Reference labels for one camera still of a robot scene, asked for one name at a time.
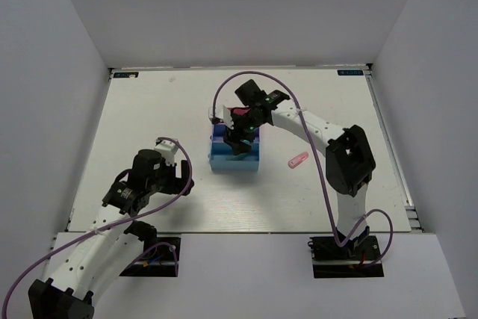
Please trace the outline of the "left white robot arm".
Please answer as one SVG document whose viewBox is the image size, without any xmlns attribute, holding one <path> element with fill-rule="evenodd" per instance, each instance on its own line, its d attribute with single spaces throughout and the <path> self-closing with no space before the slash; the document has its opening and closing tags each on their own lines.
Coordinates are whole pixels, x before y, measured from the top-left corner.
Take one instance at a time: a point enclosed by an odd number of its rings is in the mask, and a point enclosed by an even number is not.
<svg viewBox="0 0 478 319">
<path fill-rule="evenodd" d="M 194 186 L 190 159 L 175 161 L 179 150 L 174 140 L 160 138 L 114 179 L 88 233 L 57 270 L 28 289 L 34 318 L 92 318 L 111 283 L 130 265 L 156 254 L 158 231 L 143 221 L 150 198 L 162 193 L 178 199 Z"/>
</svg>

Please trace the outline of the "pink hair clip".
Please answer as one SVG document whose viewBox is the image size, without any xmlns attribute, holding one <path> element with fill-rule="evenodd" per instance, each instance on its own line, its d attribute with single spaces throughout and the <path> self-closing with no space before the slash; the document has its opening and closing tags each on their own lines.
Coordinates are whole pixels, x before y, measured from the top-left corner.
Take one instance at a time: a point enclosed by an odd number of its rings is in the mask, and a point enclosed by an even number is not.
<svg viewBox="0 0 478 319">
<path fill-rule="evenodd" d="M 301 165 L 304 161 L 306 161 L 308 157 L 309 157 L 308 152 L 302 152 L 294 156 L 291 160 L 288 161 L 288 167 L 291 169 L 295 169 L 299 165 Z"/>
</svg>

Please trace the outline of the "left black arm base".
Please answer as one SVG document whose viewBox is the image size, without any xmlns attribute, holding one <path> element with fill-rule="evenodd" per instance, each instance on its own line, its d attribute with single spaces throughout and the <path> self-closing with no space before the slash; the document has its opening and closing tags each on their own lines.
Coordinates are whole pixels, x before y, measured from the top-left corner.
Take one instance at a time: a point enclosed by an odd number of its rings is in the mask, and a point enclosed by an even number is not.
<svg viewBox="0 0 478 319">
<path fill-rule="evenodd" d="M 177 277 L 181 238 L 162 236 L 157 229 L 142 221 L 134 221 L 126 230 L 143 244 L 141 256 L 134 260 L 120 276 L 130 277 Z"/>
</svg>

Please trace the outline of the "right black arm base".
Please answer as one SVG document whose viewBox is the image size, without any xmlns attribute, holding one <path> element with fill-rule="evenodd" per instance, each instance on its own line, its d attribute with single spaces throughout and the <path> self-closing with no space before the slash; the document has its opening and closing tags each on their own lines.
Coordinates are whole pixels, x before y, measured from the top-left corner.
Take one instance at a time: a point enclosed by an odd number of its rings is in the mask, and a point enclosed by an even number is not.
<svg viewBox="0 0 478 319">
<path fill-rule="evenodd" d="M 315 279 L 359 279 L 384 277 L 379 243 L 370 227 L 344 247 L 334 237 L 310 237 L 312 270 Z"/>
</svg>

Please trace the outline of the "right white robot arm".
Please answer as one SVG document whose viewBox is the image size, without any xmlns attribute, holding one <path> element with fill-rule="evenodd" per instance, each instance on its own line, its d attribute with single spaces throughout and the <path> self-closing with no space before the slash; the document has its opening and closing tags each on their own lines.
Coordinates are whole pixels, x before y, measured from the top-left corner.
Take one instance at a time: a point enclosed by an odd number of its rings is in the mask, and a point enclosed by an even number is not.
<svg viewBox="0 0 478 319">
<path fill-rule="evenodd" d="M 337 195 L 338 213 L 329 218 L 338 252 L 355 258 L 363 251 L 370 232 L 365 203 L 376 168 L 363 128 L 344 128 L 325 121 L 298 106 L 292 95 L 280 90 L 266 93 L 253 80 L 241 85 L 235 94 L 242 107 L 222 107 L 211 117 L 226 126 L 224 142 L 234 155 L 248 153 L 255 130 L 269 124 L 309 143 L 314 156 L 325 158 L 325 164 L 318 167 L 322 186 L 331 187 Z"/>
</svg>

